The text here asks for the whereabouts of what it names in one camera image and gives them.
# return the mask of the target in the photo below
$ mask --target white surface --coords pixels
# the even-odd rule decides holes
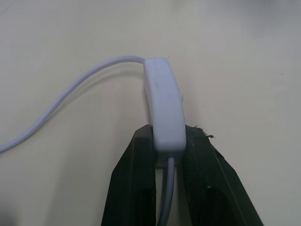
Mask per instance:
[[[177,164],[186,148],[181,92],[166,58],[146,59],[143,67],[157,165],[167,166],[168,157],[173,157]]]
[[[300,9],[297,0],[16,1],[0,15],[0,143],[92,66],[170,57],[186,124],[215,136],[266,226],[298,226]],[[1,155],[1,216],[21,226],[100,225],[111,172],[149,123],[142,70],[118,65],[91,78]],[[182,221],[174,192],[169,225]]]

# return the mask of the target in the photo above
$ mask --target cable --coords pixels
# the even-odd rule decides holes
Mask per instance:
[[[174,158],[170,157],[167,160],[167,183],[165,190],[165,198],[160,214],[158,226],[166,226],[171,208],[171,201],[174,192]]]
[[[112,60],[108,60],[106,62],[100,63],[99,65],[95,66],[94,68],[87,71],[85,74],[80,76],[73,84],[71,84],[67,90],[61,94],[61,96],[56,99],[56,101],[38,118],[38,120],[23,134],[18,136],[17,138],[13,139],[12,141],[3,144],[0,146],[0,153],[4,152],[12,147],[17,146],[21,142],[25,141],[27,138],[29,138],[32,134],[34,134],[38,129],[40,129],[49,116],[55,111],[55,109],[85,80],[87,80],[89,77],[94,75],[95,73],[110,67],[112,65],[120,64],[120,63],[129,63],[129,62],[135,62],[135,63],[144,63],[144,58],[138,57],[138,56],[121,56],[117,57]]]

